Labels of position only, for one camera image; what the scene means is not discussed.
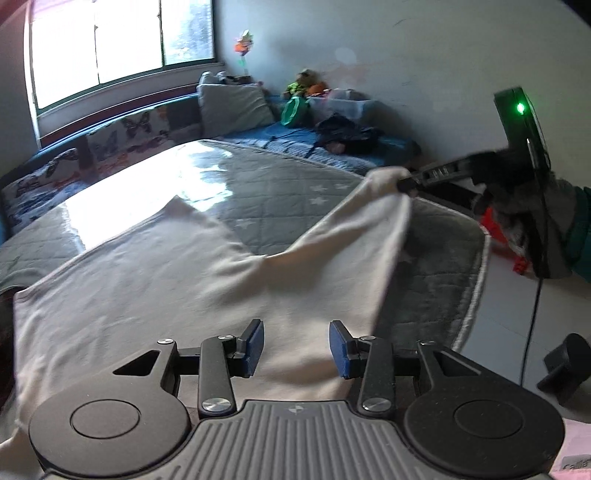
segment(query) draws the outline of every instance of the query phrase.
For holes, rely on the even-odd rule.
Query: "red object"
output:
[[[492,218],[492,208],[488,207],[486,212],[482,216],[480,220],[480,224],[488,230],[491,237],[495,240],[501,242],[503,245],[508,245],[507,238],[503,235],[503,231],[501,227],[493,220]],[[520,257],[519,255],[515,255],[515,263],[513,264],[513,271],[519,275],[523,275],[528,267],[530,266],[530,261],[527,260],[525,257]]]

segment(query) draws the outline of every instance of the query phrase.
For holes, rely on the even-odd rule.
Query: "floor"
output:
[[[537,279],[512,271],[513,260],[498,248],[491,254],[485,289],[462,354],[504,377],[519,381]],[[591,284],[580,277],[545,280],[525,371],[525,386],[546,374],[544,356],[568,333],[591,339]],[[591,380],[583,384],[563,416],[591,421]]]

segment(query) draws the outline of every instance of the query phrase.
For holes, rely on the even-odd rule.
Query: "green basket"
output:
[[[297,127],[306,116],[309,107],[310,104],[305,98],[291,97],[291,100],[285,104],[281,114],[281,124],[289,128]]]

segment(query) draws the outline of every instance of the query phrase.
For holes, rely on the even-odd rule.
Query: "beige cloth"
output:
[[[18,293],[20,434],[12,444],[26,444],[35,408],[77,380],[159,338],[199,346],[240,334],[253,318],[265,323],[265,349],[253,378],[233,380],[239,404],[342,398],[348,386],[330,354],[329,322],[342,320],[355,336],[372,332],[410,220],[411,200],[395,188],[406,174],[373,171],[272,256],[252,255],[226,226],[175,197]],[[195,383],[181,382],[187,406],[196,404]],[[0,468],[9,451],[0,446]]]

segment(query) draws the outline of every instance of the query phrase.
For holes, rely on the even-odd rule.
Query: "window pane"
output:
[[[37,108],[98,85],[91,0],[34,20],[33,79]]]
[[[158,0],[97,0],[96,27],[101,83],[162,66]]]
[[[162,0],[166,65],[213,58],[211,0]]]

